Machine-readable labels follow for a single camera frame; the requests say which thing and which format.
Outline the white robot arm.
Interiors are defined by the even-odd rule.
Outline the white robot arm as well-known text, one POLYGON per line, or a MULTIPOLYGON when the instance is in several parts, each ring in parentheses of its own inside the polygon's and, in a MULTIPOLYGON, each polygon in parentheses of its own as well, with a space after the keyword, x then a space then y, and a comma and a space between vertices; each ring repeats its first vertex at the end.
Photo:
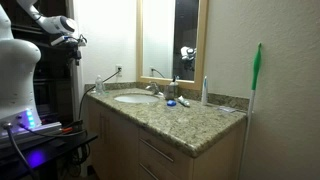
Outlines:
MULTIPOLYGON (((59 35, 51 45, 77 43, 76 22, 63 15, 46 17, 34 4, 37 0, 17 0, 22 9, 48 34, 59 35)), ((28 128, 41 126, 33 87, 36 64, 41 59, 39 48, 32 42, 16 39, 11 20, 0 6, 0 119, 2 123, 21 122, 28 128)))

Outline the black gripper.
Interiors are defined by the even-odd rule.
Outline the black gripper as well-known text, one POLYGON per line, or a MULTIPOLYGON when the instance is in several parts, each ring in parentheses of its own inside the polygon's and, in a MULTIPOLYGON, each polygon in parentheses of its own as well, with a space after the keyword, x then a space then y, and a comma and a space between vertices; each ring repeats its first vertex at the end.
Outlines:
POLYGON ((82 54, 77 44, 71 44, 69 46, 69 58, 75 61, 76 66, 79 65, 79 61, 82 58, 82 54))

